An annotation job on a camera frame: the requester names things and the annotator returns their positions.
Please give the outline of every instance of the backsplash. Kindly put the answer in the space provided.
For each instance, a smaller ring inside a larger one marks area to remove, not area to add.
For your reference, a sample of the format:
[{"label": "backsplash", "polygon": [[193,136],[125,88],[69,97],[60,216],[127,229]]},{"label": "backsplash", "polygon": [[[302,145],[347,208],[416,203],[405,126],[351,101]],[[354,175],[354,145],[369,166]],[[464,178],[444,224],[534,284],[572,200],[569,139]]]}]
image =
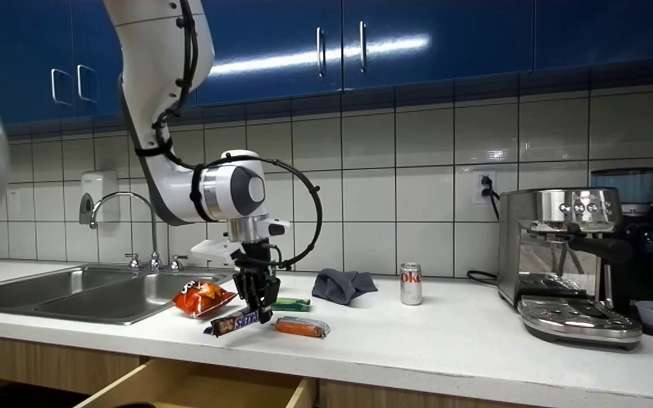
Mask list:
[{"label": "backsplash", "polygon": [[[300,270],[394,273],[419,261],[428,277],[497,270],[500,224],[478,178],[495,188],[581,185],[596,168],[653,168],[653,85],[522,94],[478,101],[336,110],[173,126],[186,162],[250,148],[305,169],[322,191],[324,229]],[[79,176],[116,169],[121,191],[147,195],[122,132],[11,142],[11,181],[0,203],[0,259],[125,262],[149,254],[149,213],[121,207],[121,221],[79,224]],[[267,208],[292,219],[284,255],[311,241],[315,213],[300,181],[267,168]],[[165,226],[161,255],[189,254],[223,224]]]}]

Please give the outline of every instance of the drawer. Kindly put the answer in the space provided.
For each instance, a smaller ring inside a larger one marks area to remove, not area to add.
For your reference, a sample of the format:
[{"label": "drawer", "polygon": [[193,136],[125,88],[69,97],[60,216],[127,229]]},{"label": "drawer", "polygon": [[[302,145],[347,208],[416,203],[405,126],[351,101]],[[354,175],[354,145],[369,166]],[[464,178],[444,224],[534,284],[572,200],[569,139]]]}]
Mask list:
[{"label": "drawer", "polygon": [[77,408],[153,404],[156,408],[311,408],[315,380],[214,364],[149,360]]}]

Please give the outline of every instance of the sink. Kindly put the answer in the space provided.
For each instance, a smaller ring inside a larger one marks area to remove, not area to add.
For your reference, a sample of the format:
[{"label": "sink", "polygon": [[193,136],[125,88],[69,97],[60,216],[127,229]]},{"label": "sink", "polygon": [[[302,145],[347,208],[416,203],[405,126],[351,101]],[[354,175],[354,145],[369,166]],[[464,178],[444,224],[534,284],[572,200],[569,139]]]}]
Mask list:
[{"label": "sink", "polygon": [[55,273],[0,284],[0,310],[23,312],[32,306],[76,293],[133,279],[127,267],[72,267]]},{"label": "sink", "polygon": [[229,272],[159,272],[86,264],[0,284],[0,312],[133,324],[173,303],[189,281],[229,281]]},{"label": "sink", "polygon": [[95,290],[84,290],[71,296],[38,303],[32,312],[44,318],[133,324],[173,303],[173,296],[189,281],[229,281],[229,273],[214,272],[161,272],[129,281],[112,284]]}]

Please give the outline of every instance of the white countertop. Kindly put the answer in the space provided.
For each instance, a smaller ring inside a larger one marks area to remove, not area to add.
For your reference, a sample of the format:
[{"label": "white countertop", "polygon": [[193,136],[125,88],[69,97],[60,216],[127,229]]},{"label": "white countertop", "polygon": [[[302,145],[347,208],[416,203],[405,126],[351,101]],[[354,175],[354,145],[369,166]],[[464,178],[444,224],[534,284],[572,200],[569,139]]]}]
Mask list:
[{"label": "white countertop", "polygon": [[[62,267],[0,262],[0,279]],[[284,296],[311,285],[311,273],[281,277]],[[422,306],[404,306],[394,279],[376,285],[351,307],[314,298],[309,318],[328,321],[327,340],[259,324],[210,338],[174,307],[133,326],[0,315],[0,338],[535,405],[653,405],[651,336],[632,351],[556,345],[526,332],[493,285],[425,281]]]}]

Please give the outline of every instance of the blue cabinet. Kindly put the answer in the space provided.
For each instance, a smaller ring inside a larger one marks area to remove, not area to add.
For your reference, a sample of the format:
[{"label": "blue cabinet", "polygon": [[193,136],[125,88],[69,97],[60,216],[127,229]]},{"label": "blue cabinet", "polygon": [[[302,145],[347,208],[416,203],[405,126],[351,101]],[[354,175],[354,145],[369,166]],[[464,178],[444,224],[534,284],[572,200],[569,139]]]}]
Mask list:
[{"label": "blue cabinet", "polygon": [[337,0],[205,0],[215,65],[201,105],[333,93],[340,72]]},{"label": "blue cabinet", "polygon": [[76,105],[69,118],[112,118],[121,113],[121,43],[103,0],[72,1]]},{"label": "blue cabinet", "polygon": [[0,0],[0,118],[46,123],[72,100],[71,1]]},{"label": "blue cabinet", "polygon": [[344,0],[344,88],[534,71],[534,0]]},{"label": "blue cabinet", "polygon": [[2,123],[113,116],[113,39],[103,1],[0,0]]},{"label": "blue cabinet", "polygon": [[653,60],[653,0],[538,0],[538,71]]}]

